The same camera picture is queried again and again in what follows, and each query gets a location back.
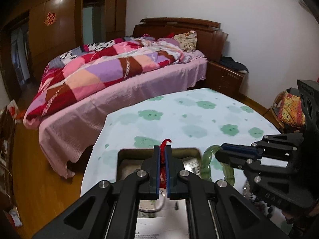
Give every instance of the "red rope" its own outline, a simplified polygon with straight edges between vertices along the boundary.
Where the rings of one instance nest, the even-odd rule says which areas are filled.
[[[166,189],[166,169],[165,169],[165,146],[167,142],[172,142],[171,139],[165,139],[160,145],[160,188]]]

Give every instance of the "green cloud pattern tablecloth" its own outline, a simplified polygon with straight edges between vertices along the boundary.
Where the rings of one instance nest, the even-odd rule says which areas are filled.
[[[153,148],[171,139],[173,148],[195,147],[203,154],[211,145],[251,145],[264,134],[280,133],[250,107],[211,89],[158,96],[107,116],[84,174],[81,195],[100,180],[115,181],[117,153],[123,148]],[[210,165],[211,179],[223,179],[221,164],[213,158]],[[234,176],[234,187],[242,192],[243,171],[235,169]]]

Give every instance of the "pink bed sheet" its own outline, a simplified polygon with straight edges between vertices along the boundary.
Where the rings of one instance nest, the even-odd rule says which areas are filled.
[[[114,84],[44,119],[39,126],[40,147],[53,170],[74,176],[66,163],[77,162],[95,144],[107,114],[141,101],[185,91],[206,78],[207,59],[167,66]]]

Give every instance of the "wooden nightstand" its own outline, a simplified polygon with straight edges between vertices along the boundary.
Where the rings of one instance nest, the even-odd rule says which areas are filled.
[[[205,87],[236,98],[245,74],[233,71],[214,61],[207,63]]]

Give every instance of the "patchwork quilt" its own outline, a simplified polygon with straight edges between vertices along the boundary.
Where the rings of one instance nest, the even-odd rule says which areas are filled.
[[[179,47],[149,37],[78,47],[49,62],[26,119],[41,120],[129,77],[190,60]]]

